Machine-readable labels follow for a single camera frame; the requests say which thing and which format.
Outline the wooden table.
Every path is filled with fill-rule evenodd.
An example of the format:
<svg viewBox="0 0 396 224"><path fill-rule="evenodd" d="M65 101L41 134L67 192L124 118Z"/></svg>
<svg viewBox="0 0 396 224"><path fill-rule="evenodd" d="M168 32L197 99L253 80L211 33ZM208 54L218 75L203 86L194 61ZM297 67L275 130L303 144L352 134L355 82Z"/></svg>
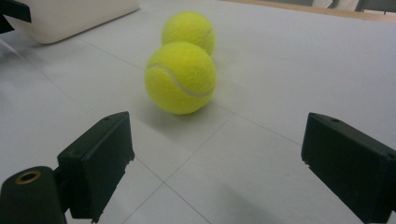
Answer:
<svg viewBox="0 0 396 224"><path fill-rule="evenodd" d="M364 21L385 21L385 22L396 23L396 14L387 15L387 14L379 14L379 13L346 11L346 10L340 10L340 9L327 9L327 8L321 8L321 7L307 7L307 6L284 4L284 3L262 1L262 0L221 0L221 1L255 5L255 6L263 6L263 7L283 8L283 9L288 9L288 10L303 11L303 12L308 12L308 13L316 13L316 14L323 14L323 15L337 16L337 17L344 17L344 18L359 19L359 20L364 20Z"/></svg>

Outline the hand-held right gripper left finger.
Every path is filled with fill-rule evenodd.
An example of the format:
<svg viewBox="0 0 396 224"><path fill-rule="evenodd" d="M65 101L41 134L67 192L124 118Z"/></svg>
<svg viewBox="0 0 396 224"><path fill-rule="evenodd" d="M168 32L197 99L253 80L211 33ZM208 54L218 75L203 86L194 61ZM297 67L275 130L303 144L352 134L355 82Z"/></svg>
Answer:
<svg viewBox="0 0 396 224"><path fill-rule="evenodd" d="M71 184L72 217L97 222L133 159L127 111L100 119L62 151L58 163L62 177Z"/></svg>

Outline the yellow tennis ball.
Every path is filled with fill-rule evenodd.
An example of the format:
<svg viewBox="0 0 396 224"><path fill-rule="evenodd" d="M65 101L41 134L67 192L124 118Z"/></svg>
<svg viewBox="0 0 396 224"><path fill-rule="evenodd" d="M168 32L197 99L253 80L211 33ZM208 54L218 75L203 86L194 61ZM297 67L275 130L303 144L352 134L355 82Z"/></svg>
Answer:
<svg viewBox="0 0 396 224"><path fill-rule="evenodd" d="M217 85L216 68L201 48L186 42L165 44L149 58L145 70L148 96L160 109L176 115L205 106Z"/></svg>
<svg viewBox="0 0 396 224"><path fill-rule="evenodd" d="M163 26L162 44L188 42L211 55L216 45L212 23L194 11L182 11L169 18Z"/></svg>

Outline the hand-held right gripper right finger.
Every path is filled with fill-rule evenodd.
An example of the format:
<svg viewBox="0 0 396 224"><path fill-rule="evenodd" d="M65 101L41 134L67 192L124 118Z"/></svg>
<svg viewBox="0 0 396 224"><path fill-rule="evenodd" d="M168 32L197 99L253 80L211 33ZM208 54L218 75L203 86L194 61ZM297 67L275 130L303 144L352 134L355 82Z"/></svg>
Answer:
<svg viewBox="0 0 396 224"><path fill-rule="evenodd" d="M396 212L396 150L340 119L310 113L302 160L363 222Z"/></svg>

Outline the white plastic bin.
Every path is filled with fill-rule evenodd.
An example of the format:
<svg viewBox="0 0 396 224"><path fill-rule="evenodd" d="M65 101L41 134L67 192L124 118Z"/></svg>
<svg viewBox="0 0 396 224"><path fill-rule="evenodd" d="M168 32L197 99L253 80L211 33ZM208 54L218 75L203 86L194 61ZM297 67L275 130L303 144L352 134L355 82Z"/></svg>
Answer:
<svg viewBox="0 0 396 224"><path fill-rule="evenodd" d="M138 10L139 0L17 0L30 9L31 22L6 15L17 31L51 44Z"/></svg>

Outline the white table cover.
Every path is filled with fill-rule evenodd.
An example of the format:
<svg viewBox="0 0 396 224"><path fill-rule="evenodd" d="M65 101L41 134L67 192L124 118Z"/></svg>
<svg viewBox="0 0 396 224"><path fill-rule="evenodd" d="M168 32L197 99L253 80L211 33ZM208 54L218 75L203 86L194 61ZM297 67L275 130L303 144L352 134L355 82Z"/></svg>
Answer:
<svg viewBox="0 0 396 224"><path fill-rule="evenodd" d="M213 24L218 86L188 116L152 103L144 69L165 21ZM142 0L43 46L0 35L0 184L53 167L99 119L131 116L134 160L100 224L361 224L302 162L306 119L340 119L396 149L396 23L220 0Z"/></svg>

